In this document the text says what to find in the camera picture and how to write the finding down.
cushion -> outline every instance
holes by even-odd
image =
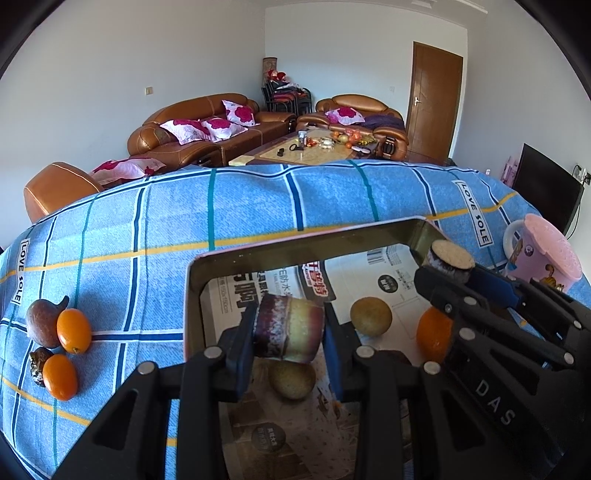
[[[242,125],[233,124],[230,120],[225,118],[210,118],[204,120],[201,124],[207,128],[210,135],[212,136],[213,142],[219,142],[221,140],[227,140],[228,138],[235,137],[241,133],[248,131]]]
[[[160,126],[177,137],[181,145],[199,140],[212,141],[207,128],[195,120],[169,120]]]
[[[329,110],[325,115],[331,124],[353,125],[365,122],[363,115],[350,106],[342,106],[335,110]]]
[[[248,105],[240,105],[239,103],[222,100],[224,107],[226,107],[226,117],[233,124],[242,125],[243,127],[254,127],[255,114]]]
[[[149,177],[166,168],[155,158],[127,158],[126,160],[109,160],[96,167],[90,176],[105,188],[115,187],[127,181]]]

bed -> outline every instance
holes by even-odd
[[[503,232],[527,213],[536,211],[477,171],[369,160],[189,167],[87,197],[37,222],[0,256],[0,430],[33,478],[50,478],[140,362],[182,362],[186,268],[202,252],[422,215],[478,263],[502,268]],[[17,305],[17,259],[27,240]],[[585,278],[569,293],[591,305]],[[73,358],[78,395],[58,402],[29,374],[35,345],[25,312],[38,298],[57,303],[64,295],[87,314],[93,343]],[[174,478],[177,409],[173,404],[167,478]]]

cork lid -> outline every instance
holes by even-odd
[[[449,240],[435,240],[431,246],[433,253],[451,267],[471,270],[476,265],[470,252]]]

leather sofa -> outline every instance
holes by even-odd
[[[323,125],[329,127],[331,130],[344,131],[345,128],[354,128],[361,131],[363,134],[373,134],[378,140],[378,149],[376,155],[379,157],[389,158],[390,160],[404,160],[408,153],[408,136],[405,130],[399,130],[391,127],[378,127],[373,131],[351,125],[344,127],[340,124],[331,124],[324,112],[334,110],[342,106],[354,108],[364,117],[376,114],[392,115],[402,119],[402,115],[388,107],[385,103],[365,95],[357,95],[355,93],[348,93],[346,95],[337,95],[332,98],[320,100],[316,104],[316,113],[308,113],[302,115],[297,120],[297,130],[302,130],[309,125]]]
[[[226,109],[222,100],[250,106],[259,125],[248,127],[248,132],[215,144],[200,141],[187,145],[180,145],[171,133],[160,127],[160,124],[174,119],[206,120],[213,116],[225,118]],[[169,171],[189,164],[222,167],[262,144],[287,135],[295,122],[296,116],[293,113],[261,112],[258,104],[244,95],[221,93],[184,100],[160,109],[131,134],[127,149],[131,157],[160,160]]]
[[[33,223],[80,200],[104,191],[90,175],[64,162],[54,162],[25,186],[25,208]]]
[[[249,105],[255,112],[259,125],[249,127],[248,132],[218,143],[192,142],[180,145],[176,138],[160,127],[172,119],[205,120],[224,116],[222,100]],[[189,164],[203,167],[221,167],[262,144],[275,140],[293,129],[296,116],[293,113],[260,112],[254,100],[238,93],[222,93],[185,100],[160,109],[133,132],[127,147],[131,157],[152,157],[175,171]],[[36,222],[60,208],[104,188],[90,175],[64,162],[55,162],[35,175],[25,186],[25,207],[32,222]]]

fruit on table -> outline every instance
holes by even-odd
[[[392,325],[392,310],[382,299],[364,297],[351,306],[349,312],[353,326],[364,335],[377,337]]]
[[[280,396],[301,400],[314,389],[316,372],[310,364],[274,361],[269,367],[269,383]]]
[[[425,360],[442,363],[452,336],[453,320],[430,307],[418,321],[417,345]]]
[[[58,305],[45,299],[35,300],[31,303],[26,315],[29,338],[46,348],[59,347],[57,318],[66,309],[69,301],[70,298],[65,296]]]
[[[43,366],[43,383],[52,397],[68,401],[78,392],[76,369],[61,353],[48,358]]]
[[[92,329],[86,315],[77,309],[66,309],[57,319],[57,336],[62,347],[75,355],[84,353],[92,340]]]
[[[34,352],[29,353],[29,366],[31,367],[31,376],[33,381],[40,387],[45,388],[43,383],[43,367],[45,362],[53,356],[53,352],[44,346],[39,347]]]

